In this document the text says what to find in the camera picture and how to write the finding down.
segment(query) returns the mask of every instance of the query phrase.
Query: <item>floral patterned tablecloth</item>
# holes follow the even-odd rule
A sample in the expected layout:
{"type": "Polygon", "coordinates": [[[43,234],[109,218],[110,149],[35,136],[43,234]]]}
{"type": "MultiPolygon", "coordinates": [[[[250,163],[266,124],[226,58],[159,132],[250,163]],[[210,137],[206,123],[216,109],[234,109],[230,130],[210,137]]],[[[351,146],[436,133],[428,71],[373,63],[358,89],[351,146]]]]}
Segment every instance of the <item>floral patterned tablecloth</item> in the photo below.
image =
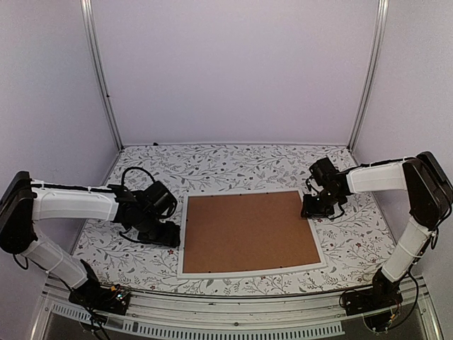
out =
{"type": "MultiPolygon", "coordinates": [[[[127,147],[108,183],[119,183],[123,170],[129,166],[150,170],[177,197],[180,204],[171,219],[180,224],[186,193],[276,188],[306,191],[309,166],[325,156],[340,170],[355,165],[345,147],[127,147]]],[[[138,171],[130,172],[126,178],[126,186],[131,189],[144,189],[150,184],[150,179],[138,171]]],[[[74,255],[91,264],[104,283],[121,283],[140,290],[243,296],[312,293],[368,284],[393,251],[394,241],[370,194],[350,196],[345,211],[334,222],[314,220],[328,267],[301,273],[231,280],[178,280],[177,249],[130,243],[118,236],[119,231],[124,231],[121,225],[95,220],[86,223],[74,255]]]]}

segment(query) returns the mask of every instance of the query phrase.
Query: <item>cork board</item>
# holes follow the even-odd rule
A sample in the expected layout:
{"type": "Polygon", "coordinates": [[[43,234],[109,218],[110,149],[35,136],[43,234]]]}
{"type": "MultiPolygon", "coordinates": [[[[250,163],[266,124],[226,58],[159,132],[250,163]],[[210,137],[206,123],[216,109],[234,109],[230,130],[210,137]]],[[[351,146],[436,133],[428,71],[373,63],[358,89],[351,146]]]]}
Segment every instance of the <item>cork board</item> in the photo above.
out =
{"type": "Polygon", "coordinates": [[[189,195],[183,207],[179,278],[237,278],[326,266],[296,189],[189,195]]]}

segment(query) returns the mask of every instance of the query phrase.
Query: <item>white board frame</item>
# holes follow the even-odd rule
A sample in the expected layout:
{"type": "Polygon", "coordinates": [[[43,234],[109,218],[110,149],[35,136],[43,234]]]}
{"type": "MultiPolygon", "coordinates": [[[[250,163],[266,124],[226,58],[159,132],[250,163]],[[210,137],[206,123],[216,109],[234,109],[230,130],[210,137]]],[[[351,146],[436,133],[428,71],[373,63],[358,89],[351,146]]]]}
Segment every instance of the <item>white board frame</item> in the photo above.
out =
{"type": "Polygon", "coordinates": [[[185,248],[185,228],[186,228],[186,221],[187,221],[187,213],[188,213],[188,203],[191,197],[200,197],[200,196],[227,196],[227,195],[251,195],[254,193],[286,193],[286,192],[293,192],[297,191],[299,193],[301,202],[303,202],[304,194],[302,190],[298,188],[282,188],[282,189],[265,189],[265,190],[247,190],[247,191],[227,191],[227,192],[192,192],[189,194],[184,195],[184,202],[183,202],[183,216],[181,222],[181,243],[179,246],[179,255],[178,255],[178,270],[176,277],[178,280],[200,280],[200,279],[222,279],[222,278],[251,278],[256,276],[271,276],[271,275],[279,275],[279,274],[288,274],[288,273],[296,273],[301,271],[310,271],[314,269],[321,269],[327,267],[326,257],[321,248],[321,243],[319,241],[318,232],[314,227],[313,221],[308,219],[308,223],[310,226],[311,233],[313,235],[313,239],[316,245],[316,250],[318,251],[320,262],[318,263],[311,263],[311,264],[304,264],[301,266],[292,266],[286,268],[274,268],[274,269],[264,269],[259,271],[232,271],[226,273],[184,273],[183,266],[184,266],[184,248],[185,248]]]}

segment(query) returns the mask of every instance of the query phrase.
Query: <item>black cable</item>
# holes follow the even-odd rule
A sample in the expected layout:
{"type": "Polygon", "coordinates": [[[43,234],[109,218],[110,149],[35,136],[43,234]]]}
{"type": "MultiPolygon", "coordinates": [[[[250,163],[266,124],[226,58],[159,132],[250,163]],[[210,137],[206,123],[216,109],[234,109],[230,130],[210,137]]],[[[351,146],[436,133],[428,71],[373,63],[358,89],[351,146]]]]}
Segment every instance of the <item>black cable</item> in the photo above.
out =
{"type": "Polygon", "coordinates": [[[62,190],[75,190],[75,191],[91,191],[93,193],[112,193],[112,189],[89,188],[87,186],[64,186],[62,184],[50,183],[34,183],[32,188],[48,188],[48,189],[62,189],[62,190]]]}
{"type": "Polygon", "coordinates": [[[368,164],[361,164],[358,167],[370,167],[370,166],[379,166],[385,165],[388,163],[395,163],[395,162],[402,162],[409,159],[415,159],[416,157],[405,157],[405,158],[398,158],[398,159],[386,159],[385,161],[376,161],[375,163],[368,163],[368,164]]]}
{"type": "Polygon", "coordinates": [[[97,331],[93,331],[92,334],[98,339],[98,340],[111,340],[110,337],[108,336],[107,332],[105,331],[103,325],[102,325],[102,322],[98,320],[98,315],[89,307],[87,307],[82,301],[81,299],[79,299],[79,296],[77,296],[77,293],[74,292],[74,289],[72,289],[71,287],[69,287],[69,285],[64,282],[62,279],[60,279],[61,282],[63,282],[63,284],[66,286],[66,288],[69,290],[69,292],[71,292],[73,294],[73,296],[77,299],[77,301],[79,301],[79,304],[80,306],[82,306],[91,316],[90,318],[90,321],[91,321],[91,326],[94,328],[94,322],[96,324],[98,324],[98,327],[100,329],[100,331],[104,334],[105,336],[105,339],[102,339],[99,335],[97,335],[97,331]]]}
{"type": "Polygon", "coordinates": [[[118,232],[118,234],[119,234],[123,239],[126,239],[127,241],[132,242],[132,243],[151,244],[151,243],[148,243],[148,242],[142,242],[142,241],[138,241],[138,240],[136,240],[136,239],[131,239],[130,237],[127,237],[125,234],[128,233],[129,230],[126,230],[126,232],[118,232]]]}
{"type": "Polygon", "coordinates": [[[399,323],[399,324],[396,324],[395,326],[390,326],[387,330],[391,330],[391,329],[395,329],[397,327],[400,327],[409,317],[410,315],[412,314],[412,312],[414,311],[415,307],[417,306],[417,302],[418,302],[418,293],[420,292],[420,287],[418,286],[418,282],[417,280],[413,277],[412,273],[411,273],[411,270],[408,271],[408,275],[409,277],[412,279],[412,281],[415,283],[415,287],[417,289],[417,292],[415,294],[415,301],[413,302],[413,305],[412,305],[412,308],[411,310],[409,311],[409,313],[404,317],[404,319],[399,323]]]}
{"type": "Polygon", "coordinates": [[[309,189],[309,191],[315,190],[316,193],[319,193],[319,191],[316,190],[316,188],[314,188],[314,187],[311,185],[310,182],[311,182],[312,179],[313,179],[313,175],[311,175],[309,178],[307,178],[307,179],[305,180],[305,185],[306,185],[306,187],[309,189]]]}
{"type": "Polygon", "coordinates": [[[167,218],[170,218],[171,216],[173,216],[175,211],[176,211],[176,204],[173,204],[171,206],[171,208],[168,209],[168,211],[167,211],[167,213],[165,215],[162,214],[162,215],[159,216],[159,219],[166,220],[167,218]]]}
{"type": "Polygon", "coordinates": [[[17,259],[15,254],[13,254],[13,259],[17,263],[17,265],[19,267],[21,267],[24,271],[26,271],[28,269],[28,259],[27,258],[25,258],[25,265],[23,265],[21,262],[19,262],[19,260],[17,259]]]}
{"type": "MultiPolygon", "coordinates": [[[[449,199],[448,199],[447,193],[445,192],[445,190],[442,187],[440,187],[440,190],[442,191],[442,194],[444,195],[445,200],[447,200],[447,203],[448,203],[449,199]]],[[[444,214],[444,216],[440,219],[440,221],[436,224],[436,226],[433,230],[436,233],[436,235],[431,238],[431,249],[432,250],[434,250],[434,248],[436,247],[437,240],[439,239],[439,226],[452,214],[452,210],[453,210],[452,205],[449,204],[448,212],[446,212],[444,214]]]]}
{"type": "Polygon", "coordinates": [[[342,217],[342,216],[345,214],[345,210],[343,209],[343,207],[341,206],[341,204],[338,204],[338,207],[340,208],[341,213],[340,213],[339,215],[334,216],[334,217],[329,217],[329,216],[328,216],[327,218],[328,218],[330,221],[334,221],[334,220],[336,220],[337,218],[340,218],[340,217],[342,217]]]}
{"type": "Polygon", "coordinates": [[[151,175],[151,173],[146,170],[146,169],[143,169],[139,166],[131,166],[127,169],[125,169],[123,172],[122,172],[122,175],[121,175],[121,186],[124,187],[125,186],[125,178],[126,178],[126,174],[129,172],[129,171],[132,171],[132,170],[139,170],[139,171],[142,171],[144,172],[146,175],[148,175],[148,177],[153,181],[153,183],[156,183],[156,180],[154,179],[153,175],[151,175]]]}

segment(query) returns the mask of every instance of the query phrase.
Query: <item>wire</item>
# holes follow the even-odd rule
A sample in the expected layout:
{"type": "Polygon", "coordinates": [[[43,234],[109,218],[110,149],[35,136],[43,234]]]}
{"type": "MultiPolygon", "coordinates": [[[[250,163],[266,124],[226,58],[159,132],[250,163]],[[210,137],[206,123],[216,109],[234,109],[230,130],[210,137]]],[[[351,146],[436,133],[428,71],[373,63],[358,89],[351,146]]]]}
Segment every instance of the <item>wire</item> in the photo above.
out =
{"type": "Polygon", "coordinates": [[[136,239],[131,239],[130,237],[127,237],[125,234],[127,234],[130,231],[130,229],[126,230],[126,232],[118,232],[118,234],[123,238],[126,239],[129,242],[132,243],[139,243],[139,244],[151,244],[150,242],[143,242],[143,241],[138,241],[136,239]]]}
{"type": "MultiPolygon", "coordinates": [[[[440,190],[442,191],[442,194],[444,195],[445,199],[447,200],[447,203],[449,202],[447,193],[445,190],[440,186],[440,190]]],[[[452,205],[448,205],[448,212],[444,214],[444,216],[440,219],[440,221],[436,224],[433,232],[435,232],[435,236],[431,237],[431,249],[434,250],[434,248],[437,245],[437,240],[439,239],[439,226],[452,214],[452,205]]]]}
{"type": "Polygon", "coordinates": [[[411,270],[409,270],[408,272],[408,275],[409,277],[412,279],[412,281],[415,283],[415,287],[416,287],[416,294],[415,294],[415,301],[413,302],[413,305],[412,305],[412,308],[411,310],[409,311],[409,313],[404,317],[404,319],[399,323],[399,324],[396,324],[394,326],[390,326],[387,330],[391,330],[391,329],[395,329],[397,327],[400,327],[411,315],[412,315],[412,312],[414,311],[415,307],[417,306],[417,302],[418,302],[418,293],[420,292],[420,287],[418,286],[418,282],[417,280],[413,277],[412,273],[411,273],[411,270]]]}
{"type": "Polygon", "coordinates": [[[148,170],[143,169],[140,166],[131,166],[131,167],[125,169],[121,175],[121,186],[122,187],[125,186],[126,174],[132,170],[140,170],[140,171],[144,172],[153,181],[153,183],[156,183],[156,180],[154,179],[153,175],[151,175],[151,173],[148,170]]]}
{"type": "Polygon", "coordinates": [[[388,164],[388,163],[395,163],[395,162],[402,162],[402,161],[405,161],[405,160],[409,160],[409,159],[415,159],[416,157],[404,157],[404,158],[397,158],[397,159],[386,159],[385,161],[376,161],[375,163],[368,163],[368,164],[361,164],[359,166],[356,166],[357,167],[370,167],[370,166],[379,166],[379,165],[385,165],[385,164],[388,164]]]}
{"type": "Polygon", "coordinates": [[[62,190],[75,190],[75,191],[91,191],[92,193],[112,193],[112,189],[102,188],[89,188],[86,186],[63,186],[62,184],[49,184],[49,183],[34,183],[32,188],[48,188],[48,189],[62,189],[62,190]]]}
{"type": "Polygon", "coordinates": [[[373,293],[363,293],[360,290],[356,290],[356,289],[347,289],[347,290],[345,290],[344,292],[341,293],[340,299],[338,299],[338,304],[340,305],[340,307],[346,308],[346,306],[344,306],[341,302],[343,301],[344,295],[346,293],[349,293],[349,292],[354,292],[354,293],[357,293],[357,294],[360,294],[360,295],[363,295],[363,296],[371,296],[371,295],[373,295],[373,293]]]}
{"type": "Polygon", "coordinates": [[[328,218],[330,221],[334,221],[334,220],[336,220],[337,218],[340,218],[340,217],[342,217],[342,216],[345,214],[345,210],[343,209],[343,207],[341,206],[341,204],[338,204],[338,207],[340,208],[341,213],[340,213],[339,215],[334,216],[334,217],[329,217],[329,216],[328,216],[327,218],[328,218]]]}
{"type": "Polygon", "coordinates": [[[21,267],[24,271],[28,269],[28,259],[25,258],[25,265],[23,265],[19,260],[17,259],[16,255],[13,254],[14,261],[17,263],[19,267],[21,267]]]}
{"type": "Polygon", "coordinates": [[[394,318],[396,319],[400,313],[401,313],[401,303],[399,303],[397,300],[395,300],[395,303],[396,303],[396,311],[394,313],[394,318]]]}
{"type": "Polygon", "coordinates": [[[77,301],[79,301],[79,304],[80,306],[82,306],[91,316],[90,318],[90,321],[91,321],[91,326],[94,328],[94,322],[96,324],[98,324],[98,327],[100,329],[100,331],[104,334],[104,337],[105,339],[101,338],[99,335],[97,335],[97,331],[94,331],[92,330],[92,334],[98,339],[98,340],[111,340],[110,337],[108,336],[107,332],[105,331],[103,325],[102,325],[102,321],[99,321],[98,320],[98,315],[93,311],[93,309],[87,307],[82,301],[81,299],[79,299],[79,296],[77,296],[77,293],[74,292],[74,289],[72,289],[71,287],[69,287],[69,285],[64,282],[62,279],[60,279],[61,282],[63,282],[63,284],[66,286],[66,288],[69,290],[69,292],[71,292],[73,294],[73,296],[77,299],[77,301]]]}
{"type": "Polygon", "coordinates": [[[309,189],[309,191],[314,190],[314,191],[316,191],[316,193],[319,193],[319,191],[316,190],[316,188],[314,188],[314,187],[311,185],[311,180],[312,180],[312,179],[313,179],[313,175],[311,175],[309,178],[307,178],[307,179],[305,180],[305,185],[306,185],[306,187],[309,189]]]}

